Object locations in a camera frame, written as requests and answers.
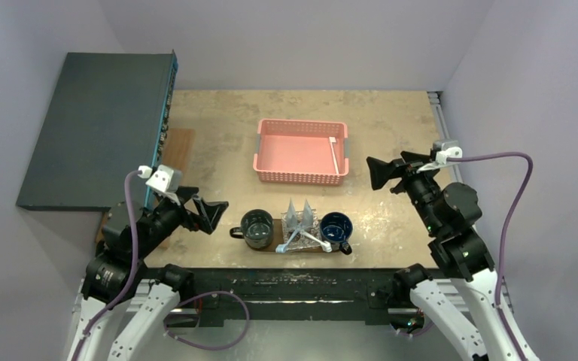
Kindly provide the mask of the white grey toothpaste tube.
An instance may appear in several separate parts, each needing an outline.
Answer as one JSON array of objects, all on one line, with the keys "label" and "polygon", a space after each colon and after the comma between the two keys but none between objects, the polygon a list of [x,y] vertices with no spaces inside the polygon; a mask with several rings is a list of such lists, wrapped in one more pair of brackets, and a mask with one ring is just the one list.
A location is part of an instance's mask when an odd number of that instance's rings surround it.
[{"label": "white grey toothpaste tube", "polygon": [[286,222],[287,228],[289,228],[289,229],[295,229],[299,224],[297,212],[296,212],[296,209],[295,209],[294,203],[293,203],[293,199],[290,199],[290,202],[289,202],[289,205],[287,208],[287,212],[285,215],[285,222]]}]

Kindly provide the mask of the white red toothpaste tube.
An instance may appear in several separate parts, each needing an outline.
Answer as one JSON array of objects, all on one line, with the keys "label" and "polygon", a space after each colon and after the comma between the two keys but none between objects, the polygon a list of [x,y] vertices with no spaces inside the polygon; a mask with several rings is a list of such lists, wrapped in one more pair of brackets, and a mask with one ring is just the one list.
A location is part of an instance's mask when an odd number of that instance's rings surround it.
[{"label": "white red toothpaste tube", "polygon": [[313,212],[312,207],[310,206],[308,200],[304,201],[303,212],[302,212],[302,219],[300,221],[300,225],[305,228],[312,228],[315,222],[315,215]]}]

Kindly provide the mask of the oval dark wooden tray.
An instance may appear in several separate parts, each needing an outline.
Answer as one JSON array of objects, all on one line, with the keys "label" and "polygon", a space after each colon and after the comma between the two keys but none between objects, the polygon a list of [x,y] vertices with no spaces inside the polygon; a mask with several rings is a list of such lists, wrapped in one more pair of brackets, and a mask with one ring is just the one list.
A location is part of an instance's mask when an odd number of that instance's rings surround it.
[{"label": "oval dark wooden tray", "polygon": [[339,247],[333,242],[330,242],[330,248],[323,247],[322,243],[326,242],[326,240],[321,235],[318,219],[314,221],[313,227],[309,230],[311,238],[299,232],[288,244],[285,244],[285,242],[289,240],[293,230],[287,228],[283,219],[274,219],[273,222],[273,240],[269,246],[263,248],[263,252],[289,254],[335,253],[339,251]]}]

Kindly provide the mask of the clear crystal toothbrush holder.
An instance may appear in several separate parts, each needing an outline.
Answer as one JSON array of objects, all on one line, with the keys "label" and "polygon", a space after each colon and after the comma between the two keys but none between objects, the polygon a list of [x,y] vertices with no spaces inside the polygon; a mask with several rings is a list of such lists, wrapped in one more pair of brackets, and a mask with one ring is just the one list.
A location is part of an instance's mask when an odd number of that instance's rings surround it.
[{"label": "clear crystal toothbrush holder", "polygon": [[297,211],[288,216],[281,214],[281,243],[275,249],[276,253],[293,253],[323,250],[321,236],[318,233],[319,220],[315,211],[307,213],[308,223],[303,225],[303,211]]}]

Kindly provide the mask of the light blue toothbrush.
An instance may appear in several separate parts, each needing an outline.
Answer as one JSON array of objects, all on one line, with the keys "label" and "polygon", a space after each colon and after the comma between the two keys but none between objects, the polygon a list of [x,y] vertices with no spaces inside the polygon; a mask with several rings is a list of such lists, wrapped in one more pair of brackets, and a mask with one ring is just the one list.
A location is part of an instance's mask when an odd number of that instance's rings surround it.
[{"label": "light blue toothbrush", "polygon": [[296,236],[301,232],[302,226],[297,226],[295,229],[286,228],[286,232],[283,234],[284,241],[278,245],[275,249],[276,253],[286,253],[291,242],[296,238]]}]

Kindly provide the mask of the navy blue mug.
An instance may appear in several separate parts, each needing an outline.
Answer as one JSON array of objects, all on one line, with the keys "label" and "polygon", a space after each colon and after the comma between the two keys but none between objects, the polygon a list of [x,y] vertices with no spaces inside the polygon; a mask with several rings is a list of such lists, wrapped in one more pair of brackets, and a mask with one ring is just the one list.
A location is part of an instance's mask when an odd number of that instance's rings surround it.
[{"label": "navy blue mug", "polygon": [[325,214],[319,227],[322,239],[330,243],[332,251],[340,251],[345,255],[352,254],[349,239],[353,233],[353,224],[347,215],[340,212]]}]

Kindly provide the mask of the pink perforated plastic basket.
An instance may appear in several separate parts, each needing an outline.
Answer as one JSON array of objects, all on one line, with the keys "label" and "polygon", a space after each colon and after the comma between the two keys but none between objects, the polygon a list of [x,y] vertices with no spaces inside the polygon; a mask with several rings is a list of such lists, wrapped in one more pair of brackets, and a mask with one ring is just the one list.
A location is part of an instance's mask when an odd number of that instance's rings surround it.
[{"label": "pink perforated plastic basket", "polygon": [[[328,138],[334,136],[340,175]],[[339,186],[350,170],[348,126],[321,120],[262,119],[257,127],[253,169],[260,181]]]}]

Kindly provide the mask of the dark green grey mug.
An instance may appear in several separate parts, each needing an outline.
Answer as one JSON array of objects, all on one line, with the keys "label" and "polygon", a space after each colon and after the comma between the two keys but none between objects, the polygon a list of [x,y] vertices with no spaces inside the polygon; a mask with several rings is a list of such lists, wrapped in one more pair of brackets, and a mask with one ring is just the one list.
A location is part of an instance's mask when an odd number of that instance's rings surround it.
[{"label": "dark green grey mug", "polygon": [[263,209],[246,212],[240,225],[229,230],[230,237],[242,239],[255,250],[261,250],[271,245],[274,238],[272,215]]}]

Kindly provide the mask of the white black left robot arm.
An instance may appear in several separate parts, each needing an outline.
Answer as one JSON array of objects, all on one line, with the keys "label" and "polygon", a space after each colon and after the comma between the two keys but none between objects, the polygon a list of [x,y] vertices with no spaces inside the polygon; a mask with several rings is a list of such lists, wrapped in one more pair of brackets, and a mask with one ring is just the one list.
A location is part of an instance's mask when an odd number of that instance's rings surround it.
[{"label": "white black left robot arm", "polygon": [[193,273],[176,265],[157,271],[146,299],[131,320],[121,321],[148,268],[145,257],[177,228],[212,234],[229,203],[206,202],[196,187],[179,187],[173,199],[152,209],[120,202],[109,212],[96,256],[81,287],[81,313],[70,360],[136,360],[166,315],[188,306],[195,295]]}]

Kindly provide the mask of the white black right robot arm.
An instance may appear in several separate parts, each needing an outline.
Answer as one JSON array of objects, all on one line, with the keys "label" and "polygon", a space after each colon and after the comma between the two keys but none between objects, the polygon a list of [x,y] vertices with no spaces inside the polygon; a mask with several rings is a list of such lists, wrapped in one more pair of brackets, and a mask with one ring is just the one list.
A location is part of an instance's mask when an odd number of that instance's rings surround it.
[{"label": "white black right robot arm", "polygon": [[414,305],[432,322],[462,360],[537,360],[503,297],[503,261],[495,262],[474,228],[482,216],[477,192],[454,182],[440,188],[434,180],[441,169],[459,162],[507,157],[523,158],[525,178],[508,211],[511,218],[533,171],[533,160],[522,152],[463,157],[459,147],[433,150],[430,155],[403,151],[390,162],[367,157],[371,187],[380,190],[390,180],[399,182],[391,193],[405,193],[431,238],[430,254],[442,274],[463,299],[469,314],[440,292],[437,281],[420,264],[394,274],[392,296],[403,306]]}]

